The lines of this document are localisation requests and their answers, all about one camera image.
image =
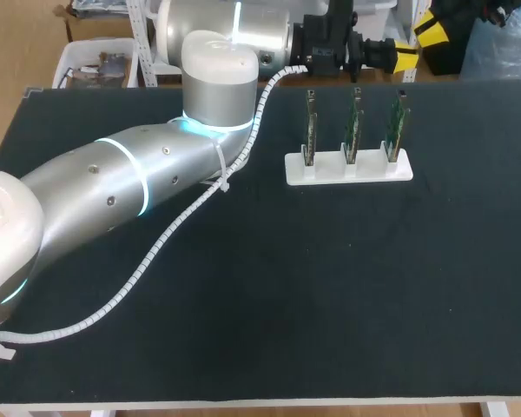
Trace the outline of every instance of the black table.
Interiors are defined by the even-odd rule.
[[[398,86],[362,87],[360,147],[377,148]],[[229,192],[178,229],[105,319],[0,362],[0,404],[521,395],[521,82],[401,88],[412,181],[287,186],[284,155],[299,151],[305,90],[275,89]],[[351,88],[316,92],[319,150],[337,149]],[[22,176],[180,113],[179,90],[33,93],[0,169]],[[96,311],[204,189],[48,268],[2,329],[60,328]]]

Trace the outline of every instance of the cardboard box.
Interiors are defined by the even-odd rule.
[[[53,13],[65,22],[68,42],[87,41],[97,37],[133,37],[131,23],[127,16],[80,19],[75,16],[71,5],[67,7],[57,5]]]

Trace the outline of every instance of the circuit board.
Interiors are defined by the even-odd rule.
[[[406,125],[410,110],[406,107],[407,94],[399,90],[392,105],[392,114],[386,132],[385,147],[388,162],[397,162],[402,131]]]
[[[315,108],[315,94],[309,89],[307,91],[307,127],[305,132],[305,148],[303,156],[305,165],[312,167],[314,165],[314,152],[316,148],[316,129],[317,129],[317,113]]]
[[[349,109],[349,118],[347,119],[346,138],[344,139],[344,150],[346,152],[346,162],[348,164],[355,163],[357,157],[363,115],[364,111],[361,103],[361,89],[356,87],[353,91],[352,104]]]

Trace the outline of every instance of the plastic bag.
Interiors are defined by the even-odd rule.
[[[475,22],[460,78],[521,78],[521,7],[511,13],[504,28]]]

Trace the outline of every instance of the white spiral cable wrap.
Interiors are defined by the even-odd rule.
[[[288,76],[290,74],[300,74],[303,72],[307,72],[307,67],[304,65],[286,67],[279,71],[275,76],[273,76],[270,81],[268,81],[267,86],[264,91],[260,95],[259,105],[257,106],[257,111],[254,116],[253,127],[251,128],[251,134],[247,142],[245,143],[245,147],[241,151],[241,153],[237,156],[234,163],[228,168],[226,171],[226,178],[229,178],[246,160],[247,156],[251,152],[251,148],[253,147],[254,141],[256,140],[257,134],[259,132],[259,127],[261,125],[262,113],[264,112],[264,108],[268,99],[268,95],[274,85],[284,76]],[[218,178],[208,189],[205,191],[193,204],[187,207],[183,213],[181,213],[161,234],[149,252],[143,258],[141,264],[137,267],[135,272],[131,275],[126,284],[117,292],[114,297],[108,303],[96,311],[89,318],[79,321],[77,324],[73,326],[69,326],[67,328],[59,328],[57,330],[50,330],[47,332],[37,333],[37,334],[19,334],[19,333],[11,333],[11,332],[0,332],[0,342],[6,343],[15,343],[15,344],[33,344],[33,343],[43,343],[46,341],[55,341],[57,339],[62,339],[63,337],[70,336],[75,333],[79,333],[85,328],[92,326],[97,321],[101,320],[107,313],[109,313],[123,298],[129,293],[131,288],[139,281],[139,278],[144,274],[147,270],[148,265],[153,261],[155,256],[158,254],[164,243],[168,240],[168,238],[175,232],[177,228],[181,226],[181,224],[195,211],[197,210],[214,192],[221,187],[224,179],[222,177]],[[13,357],[15,351],[11,349],[6,349],[0,345],[0,359],[11,359]]]

